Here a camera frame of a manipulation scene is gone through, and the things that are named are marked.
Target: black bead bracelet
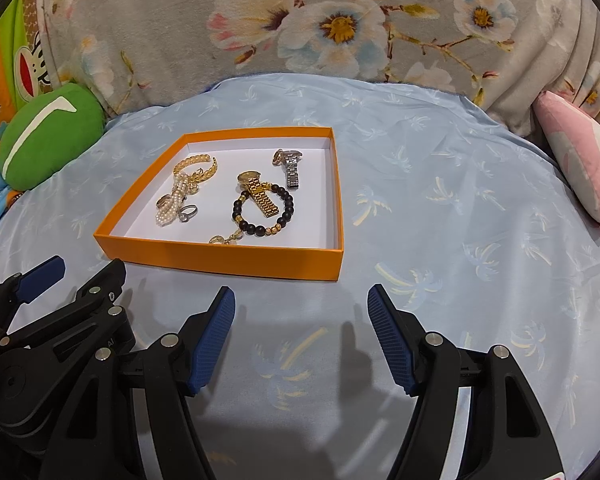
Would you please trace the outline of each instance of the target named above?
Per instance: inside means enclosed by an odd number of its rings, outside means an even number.
[[[291,220],[291,217],[295,211],[294,199],[285,188],[279,186],[278,184],[268,184],[265,182],[262,183],[262,186],[267,191],[276,193],[282,200],[285,201],[285,210],[283,211],[282,215],[280,215],[280,218],[276,220],[276,224],[272,227],[250,224],[244,218],[242,218],[242,204],[249,198],[250,194],[246,190],[240,193],[238,200],[234,202],[234,212],[232,214],[232,218],[238,224],[240,230],[246,232],[248,235],[255,234],[256,236],[269,236],[280,232],[280,229],[282,229],[286,223]]]

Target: jewelry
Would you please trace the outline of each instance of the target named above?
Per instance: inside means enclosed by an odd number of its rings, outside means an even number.
[[[209,240],[209,243],[210,244],[228,245],[235,240],[239,240],[240,238],[242,238],[242,231],[240,231],[240,229],[238,229],[234,234],[230,235],[226,239],[222,238],[220,235],[214,236],[213,238],[211,238],[211,240]]]
[[[245,171],[238,175],[238,182],[248,192],[247,197],[251,195],[253,200],[258,205],[264,216],[270,218],[277,215],[280,210],[270,198],[264,193],[267,188],[265,184],[271,186],[267,182],[260,182],[260,173],[257,171]]]
[[[191,209],[192,210],[191,213],[185,212],[187,209]],[[196,215],[197,212],[198,212],[197,205],[195,205],[195,204],[186,205],[184,207],[181,207],[180,211],[178,211],[178,218],[180,219],[181,222],[188,222]]]
[[[285,211],[282,213],[280,218],[276,220],[276,224],[273,227],[264,227],[262,225],[255,226],[254,224],[250,224],[244,218],[242,218],[242,204],[250,196],[249,191],[243,191],[240,193],[238,200],[234,202],[234,212],[232,214],[232,218],[238,224],[240,231],[245,231],[248,235],[274,235],[280,232],[286,223],[291,220],[291,217],[294,214],[294,199],[285,188],[280,187],[278,184],[270,184],[269,182],[263,182],[261,186],[267,191],[277,193],[278,196],[285,201]]]
[[[273,165],[279,166],[280,164],[285,165],[286,172],[286,186],[291,190],[298,189],[298,161],[302,153],[298,150],[277,150],[273,155]]]
[[[209,155],[193,155],[176,164],[176,167],[173,168],[173,187],[171,187],[171,194],[161,196],[155,203],[155,206],[158,208],[158,212],[155,215],[155,222],[159,226],[164,227],[173,222],[176,218],[180,218],[181,222],[188,222],[189,219],[195,215],[198,211],[197,207],[193,213],[181,216],[181,210],[184,209],[182,208],[182,203],[188,194],[196,194],[198,192],[198,185],[201,182],[210,179],[216,174],[218,163],[214,157],[211,168],[206,171],[203,171],[202,168],[200,168],[188,175],[182,170],[191,164],[211,161],[212,158]]]

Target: green cushion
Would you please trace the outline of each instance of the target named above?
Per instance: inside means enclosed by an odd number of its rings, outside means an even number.
[[[0,174],[13,189],[33,189],[85,152],[103,132],[98,100],[80,85],[67,83],[16,113],[0,140]]]

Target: mattress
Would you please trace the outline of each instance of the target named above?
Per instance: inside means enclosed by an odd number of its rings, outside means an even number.
[[[145,348],[206,310],[221,285],[235,291],[212,383],[190,401],[218,479],[386,478],[414,402],[394,385],[366,315],[375,283],[456,346],[510,348],[576,478],[600,449],[600,228],[546,155],[458,95],[257,75],[117,118],[0,222],[0,278],[54,254],[67,267],[12,330],[71,301],[106,264],[93,231],[181,134],[287,125],[334,130],[345,217],[338,282],[128,264],[119,299]],[[147,478],[157,479],[136,401]],[[458,471],[468,401],[462,390],[444,479]]]

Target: blue gripper pad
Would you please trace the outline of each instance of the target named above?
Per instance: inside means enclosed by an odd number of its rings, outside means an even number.
[[[395,307],[387,304],[374,286],[369,289],[366,307],[395,383],[402,386],[405,393],[410,394],[411,389],[416,385],[413,376],[413,359],[389,312],[390,308],[395,309]]]
[[[64,260],[53,256],[22,275],[16,296],[22,303],[31,303],[63,278]]]
[[[234,315],[235,294],[227,288],[193,351],[189,378],[189,389],[193,394],[199,393],[211,380]]]

